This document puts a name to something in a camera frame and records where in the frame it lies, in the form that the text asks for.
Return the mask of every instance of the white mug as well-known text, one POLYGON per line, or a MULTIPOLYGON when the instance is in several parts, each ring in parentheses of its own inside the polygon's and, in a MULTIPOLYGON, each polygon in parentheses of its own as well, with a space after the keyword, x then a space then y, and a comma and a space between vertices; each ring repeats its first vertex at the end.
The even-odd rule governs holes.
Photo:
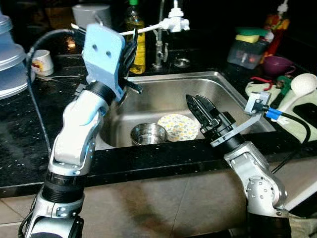
POLYGON ((32 59, 32 70, 36 74, 42 76, 48 76, 54 73, 54 65, 49 51, 35 51, 34 57, 32 59))

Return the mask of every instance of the stacked plastic containers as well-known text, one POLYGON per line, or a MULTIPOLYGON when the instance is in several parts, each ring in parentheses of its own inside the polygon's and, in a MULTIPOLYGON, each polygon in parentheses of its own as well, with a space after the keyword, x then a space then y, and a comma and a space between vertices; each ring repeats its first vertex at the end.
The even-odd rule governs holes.
POLYGON ((26 54, 22 46, 14 43, 10 33, 12 28, 10 17, 0 11, 0 99, 27 87, 26 54))

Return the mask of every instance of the white hose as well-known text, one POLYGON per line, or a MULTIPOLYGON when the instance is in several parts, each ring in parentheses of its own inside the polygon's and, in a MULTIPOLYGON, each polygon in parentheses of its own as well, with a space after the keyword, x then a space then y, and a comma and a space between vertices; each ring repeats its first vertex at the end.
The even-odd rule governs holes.
MULTIPOLYGON (((155 29, 161 28, 160 24, 156 24, 153 26, 148 26, 142 29, 138 29, 138 33, 143 33, 143 32, 147 32, 147 31, 153 31, 155 29)), ((127 36, 127 35, 133 35, 134 31, 126 31, 126 32, 121 32, 120 35, 122 36, 127 36)))

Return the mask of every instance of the faucet handle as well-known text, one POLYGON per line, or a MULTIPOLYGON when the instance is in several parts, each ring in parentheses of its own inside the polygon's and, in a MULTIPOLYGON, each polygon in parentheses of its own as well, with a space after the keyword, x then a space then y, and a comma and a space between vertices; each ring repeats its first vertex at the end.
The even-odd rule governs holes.
POLYGON ((166 62, 167 58, 168 58, 168 43, 165 43, 163 61, 166 62))

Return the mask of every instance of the stainless steel bowl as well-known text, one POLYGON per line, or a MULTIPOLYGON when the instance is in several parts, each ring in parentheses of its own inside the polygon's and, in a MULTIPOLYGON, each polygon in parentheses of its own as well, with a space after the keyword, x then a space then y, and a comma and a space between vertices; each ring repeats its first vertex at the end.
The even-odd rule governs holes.
POLYGON ((167 132, 164 127, 155 123, 136 125, 131 130, 130 136, 134 145, 159 144, 167 140, 167 132))

